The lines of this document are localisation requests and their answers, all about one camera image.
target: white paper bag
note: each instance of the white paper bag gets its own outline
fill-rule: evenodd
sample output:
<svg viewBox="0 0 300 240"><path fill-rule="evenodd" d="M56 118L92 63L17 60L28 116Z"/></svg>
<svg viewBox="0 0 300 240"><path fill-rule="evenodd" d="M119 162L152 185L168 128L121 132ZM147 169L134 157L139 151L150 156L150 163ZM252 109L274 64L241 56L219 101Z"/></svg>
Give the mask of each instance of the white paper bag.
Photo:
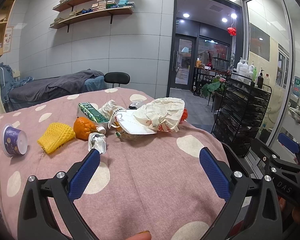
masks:
<svg viewBox="0 0 300 240"><path fill-rule="evenodd" d="M134 112L135 118L149 129L177 132L185 102L180 98L158 98Z"/></svg>

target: red lantern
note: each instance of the red lantern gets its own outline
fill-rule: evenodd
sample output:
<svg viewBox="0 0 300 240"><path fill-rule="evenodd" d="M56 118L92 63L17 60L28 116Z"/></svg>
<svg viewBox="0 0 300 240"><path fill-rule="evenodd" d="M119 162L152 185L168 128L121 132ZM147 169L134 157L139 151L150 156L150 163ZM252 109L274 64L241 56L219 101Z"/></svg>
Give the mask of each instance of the red lantern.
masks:
<svg viewBox="0 0 300 240"><path fill-rule="evenodd" d="M229 27L228 32L231 36L236 36L237 35L237 30L235 28Z"/></svg>

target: chair backrest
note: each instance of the chair backrest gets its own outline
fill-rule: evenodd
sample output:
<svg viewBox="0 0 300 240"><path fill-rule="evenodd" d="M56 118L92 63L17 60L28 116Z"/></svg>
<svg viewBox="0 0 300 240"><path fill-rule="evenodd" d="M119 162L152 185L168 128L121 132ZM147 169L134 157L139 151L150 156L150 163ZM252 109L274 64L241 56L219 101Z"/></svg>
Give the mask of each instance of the chair backrest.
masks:
<svg viewBox="0 0 300 240"><path fill-rule="evenodd" d="M130 76L124 72L109 72L105 74L105 82L112 83L112 87L114 84L127 85L130 82Z"/></svg>

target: pink bedsheet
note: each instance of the pink bedsheet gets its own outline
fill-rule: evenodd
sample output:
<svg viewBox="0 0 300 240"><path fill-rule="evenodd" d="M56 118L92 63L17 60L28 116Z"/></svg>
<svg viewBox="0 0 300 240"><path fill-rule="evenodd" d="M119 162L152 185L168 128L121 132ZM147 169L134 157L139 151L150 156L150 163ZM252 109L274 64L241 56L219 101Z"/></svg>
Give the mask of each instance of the pink bedsheet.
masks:
<svg viewBox="0 0 300 240"><path fill-rule="evenodd" d="M51 155L45 154L37 140L48 125L61 122L73 126L80 102L101 107L113 99L117 105L128 108L134 94L146 97L145 103L153 100L143 92L117 88L62 97L0 114L2 203L15 238L27 178L30 175L38 179L52 178L58 171L67 171L88 153L86 141L73 139ZM1 133L6 123L13 123L26 132L29 146L24 156L8 158L4 155ZM175 240L187 230L189 237L201 234L212 224L225 202L217 196L200 166L198 155L203 145L218 160L227 162L225 152L221 143L204 130L187 122L181 123L179 130L177 133L158 132L136 141L120 141L113 129L107 133L107 151L101 155L101 167L85 194L74 202L99 239L124 240L150 230L154 240ZM61 230L68 234L55 203L51 206Z"/></svg>

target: tile floor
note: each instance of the tile floor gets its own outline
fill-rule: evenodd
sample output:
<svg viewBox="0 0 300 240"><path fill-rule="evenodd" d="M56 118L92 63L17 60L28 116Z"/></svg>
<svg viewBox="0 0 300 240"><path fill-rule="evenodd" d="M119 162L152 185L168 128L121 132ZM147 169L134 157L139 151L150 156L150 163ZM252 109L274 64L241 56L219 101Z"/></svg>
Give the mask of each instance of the tile floor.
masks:
<svg viewBox="0 0 300 240"><path fill-rule="evenodd" d="M211 132L213 127L212 98L208 106L208 98L196 97L189 90L170 89L170 97L181 98L188 111L187 121L193 126Z"/></svg>

